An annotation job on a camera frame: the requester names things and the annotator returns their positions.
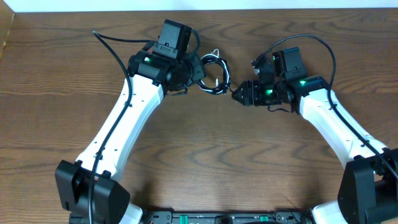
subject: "green light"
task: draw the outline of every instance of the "green light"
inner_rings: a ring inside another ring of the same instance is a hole
[[[266,94],[267,95],[271,95],[272,94],[272,90],[266,90]]]

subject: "table surface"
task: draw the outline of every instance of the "table surface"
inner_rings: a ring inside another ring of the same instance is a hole
[[[94,138],[123,74],[92,30],[156,39],[164,19],[196,29],[199,54],[219,48],[232,88],[255,79],[250,61],[275,41],[312,33],[335,51],[333,89],[375,138],[398,146],[398,9],[84,12],[17,14],[0,62],[0,222],[65,223],[54,171]],[[110,42],[124,62],[142,44]],[[295,39],[311,75],[330,78],[317,41]],[[211,68],[207,83],[221,70]],[[122,185],[144,208],[264,211],[334,200],[335,153],[296,114],[243,107],[191,87],[166,97],[145,124]]]

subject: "black metal base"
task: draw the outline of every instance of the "black metal base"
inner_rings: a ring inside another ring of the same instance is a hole
[[[245,224],[245,223],[312,224],[305,212],[276,210],[265,213],[180,213],[144,212],[140,224]],[[89,224],[88,219],[71,213],[69,224]]]

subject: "wooden table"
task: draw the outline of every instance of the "wooden table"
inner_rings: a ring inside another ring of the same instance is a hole
[[[220,49],[233,88],[256,78],[250,61],[273,42],[319,35],[337,57],[340,101],[373,136],[398,146],[398,9],[17,14],[0,62],[0,223],[67,222],[55,168],[91,142],[123,85],[121,69],[91,31],[156,39],[166,18],[199,32],[200,55]],[[110,44],[125,62],[142,47]],[[312,75],[330,78],[322,45],[282,45],[294,46]],[[220,73],[215,67],[206,81]],[[333,200],[342,174],[335,153],[296,114],[243,107],[230,94],[193,86],[154,111],[122,185],[144,208],[264,211]]]

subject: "white wall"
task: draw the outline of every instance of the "white wall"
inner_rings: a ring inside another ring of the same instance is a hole
[[[398,7],[398,0],[4,0],[14,12]]]

